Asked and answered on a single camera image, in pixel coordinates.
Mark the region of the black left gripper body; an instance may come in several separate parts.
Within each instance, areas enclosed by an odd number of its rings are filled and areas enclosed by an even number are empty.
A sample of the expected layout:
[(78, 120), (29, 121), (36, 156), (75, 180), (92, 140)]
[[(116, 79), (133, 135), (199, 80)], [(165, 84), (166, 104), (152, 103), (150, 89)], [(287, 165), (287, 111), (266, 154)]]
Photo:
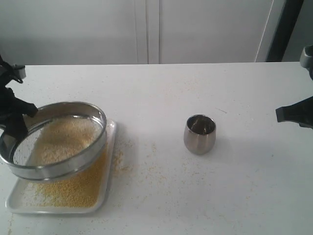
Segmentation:
[(13, 67), (0, 57), (0, 121), (3, 122), (10, 114), (14, 93), (6, 85), (12, 80), (19, 81)]

